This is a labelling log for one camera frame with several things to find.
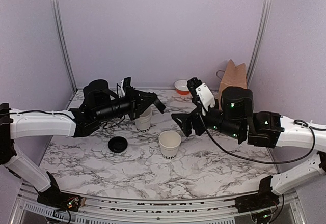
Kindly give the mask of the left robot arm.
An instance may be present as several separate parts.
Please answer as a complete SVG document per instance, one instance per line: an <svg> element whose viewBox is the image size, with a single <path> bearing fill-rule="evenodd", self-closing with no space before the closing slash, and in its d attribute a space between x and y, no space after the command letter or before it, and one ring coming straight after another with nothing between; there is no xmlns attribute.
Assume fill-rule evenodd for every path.
<svg viewBox="0 0 326 224"><path fill-rule="evenodd" d="M132 87L130 77L124 78L119 88L114 92L106 80L94 80L83 88L84 100L79 108L62 111L18 110L2 103L1 165L29 182L39 202L69 209L78 206L80 196L63 193L54 176L40 169L14 141L44 136L88 137L112 119L128 115L133 121L151 105L161 113L166 109L156 93Z"/></svg>

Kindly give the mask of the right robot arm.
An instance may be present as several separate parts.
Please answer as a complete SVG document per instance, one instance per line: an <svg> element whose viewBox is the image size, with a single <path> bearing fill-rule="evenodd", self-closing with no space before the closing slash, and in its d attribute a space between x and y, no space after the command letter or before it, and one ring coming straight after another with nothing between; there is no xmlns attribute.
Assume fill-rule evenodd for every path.
<svg viewBox="0 0 326 224"><path fill-rule="evenodd" d="M210 89L201 84L192 91L196 108L189 114L172 114L185 136L201 136L209 129L255 147L298 147L308 149L303 163L283 173L260 180L258 192L235 199L239 213L278 204L279 197L317 175L325 174L325 126L291 119L278 113L253 111L253 93L241 87L227 87L221 95L221 109L215 106Z"/></svg>

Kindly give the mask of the white paper cup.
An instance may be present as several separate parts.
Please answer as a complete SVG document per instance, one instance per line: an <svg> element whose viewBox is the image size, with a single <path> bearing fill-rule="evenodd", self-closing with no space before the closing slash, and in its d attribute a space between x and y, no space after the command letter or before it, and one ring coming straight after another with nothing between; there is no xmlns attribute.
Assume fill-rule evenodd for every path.
<svg viewBox="0 0 326 224"><path fill-rule="evenodd" d="M165 159L175 158L182 142L181 136L175 131L164 131L159 135L158 142L161 154Z"/></svg>

